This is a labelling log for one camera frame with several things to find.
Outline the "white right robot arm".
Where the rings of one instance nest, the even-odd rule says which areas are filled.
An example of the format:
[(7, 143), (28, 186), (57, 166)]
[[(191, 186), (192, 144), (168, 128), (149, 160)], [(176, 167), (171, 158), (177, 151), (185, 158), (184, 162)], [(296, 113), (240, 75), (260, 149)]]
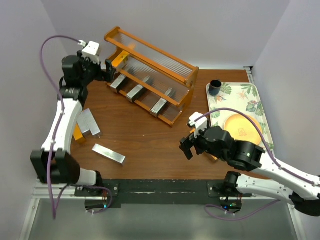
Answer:
[(190, 133), (180, 140), (179, 148), (188, 160), (195, 148), (197, 155), (207, 153), (235, 169), (226, 174), (219, 188), (226, 197), (257, 194), (285, 201), (305, 215), (320, 215), (319, 176), (272, 160), (260, 146), (235, 140), (219, 126)]

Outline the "black toothpaste box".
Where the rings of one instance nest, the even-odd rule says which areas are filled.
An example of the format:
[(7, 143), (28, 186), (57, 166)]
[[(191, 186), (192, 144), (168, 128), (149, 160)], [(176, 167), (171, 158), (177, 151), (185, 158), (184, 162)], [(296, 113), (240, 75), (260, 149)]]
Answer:
[(129, 102), (134, 103), (138, 98), (145, 94), (146, 91), (147, 89), (144, 86), (138, 84), (130, 92), (126, 94), (126, 99)]

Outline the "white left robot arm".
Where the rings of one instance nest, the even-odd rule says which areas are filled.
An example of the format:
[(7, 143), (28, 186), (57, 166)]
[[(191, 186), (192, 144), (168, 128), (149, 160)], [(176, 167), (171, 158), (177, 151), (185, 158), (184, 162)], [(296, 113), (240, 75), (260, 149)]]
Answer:
[(97, 171), (80, 167), (71, 156), (71, 142), (77, 119), (88, 97), (88, 85), (94, 80), (111, 82), (116, 70), (106, 60), (102, 70), (98, 53), (80, 50), (62, 59), (64, 76), (60, 79), (56, 115), (49, 135), (39, 150), (33, 150), (31, 163), (43, 184), (99, 186)]

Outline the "chrome silver toothpaste box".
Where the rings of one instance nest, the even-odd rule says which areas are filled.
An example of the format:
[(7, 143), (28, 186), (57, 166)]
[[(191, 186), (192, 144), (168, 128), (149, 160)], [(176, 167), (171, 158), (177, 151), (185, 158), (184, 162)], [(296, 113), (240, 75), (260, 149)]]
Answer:
[(155, 104), (154, 106), (149, 110), (149, 113), (154, 116), (154, 117), (158, 117), (162, 110), (165, 108), (165, 106), (167, 105), (168, 101), (164, 98), (160, 98)]

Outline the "grey toothpaste box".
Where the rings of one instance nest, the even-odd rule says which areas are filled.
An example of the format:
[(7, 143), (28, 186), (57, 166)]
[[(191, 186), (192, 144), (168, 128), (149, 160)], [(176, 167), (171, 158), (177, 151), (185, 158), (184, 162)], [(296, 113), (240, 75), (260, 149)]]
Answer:
[(86, 137), (91, 133), (90, 128), (86, 122), (86, 119), (84, 118), (82, 113), (80, 113), (77, 118), (77, 125), (79, 126), (79, 129), (83, 136)]

